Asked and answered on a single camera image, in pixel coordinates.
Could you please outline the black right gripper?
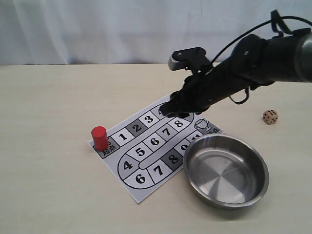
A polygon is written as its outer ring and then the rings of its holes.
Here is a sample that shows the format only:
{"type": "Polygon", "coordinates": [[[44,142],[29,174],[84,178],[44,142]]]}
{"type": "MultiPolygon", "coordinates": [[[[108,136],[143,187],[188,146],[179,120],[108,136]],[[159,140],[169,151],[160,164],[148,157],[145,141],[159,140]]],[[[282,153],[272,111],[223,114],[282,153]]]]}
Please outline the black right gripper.
{"type": "Polygon", "coordinates": [[[265,40],[259,36],[251,34],[245,37],[231,55],[210,72],[187,77],[182,89],[171,93],[169,101],[160,106],[160,113],[165,117],[186,118],[190,113],[206,111],[211,105],[241,90],[262,86],[243,73],[256,67],[264,45],[265,40]]]}

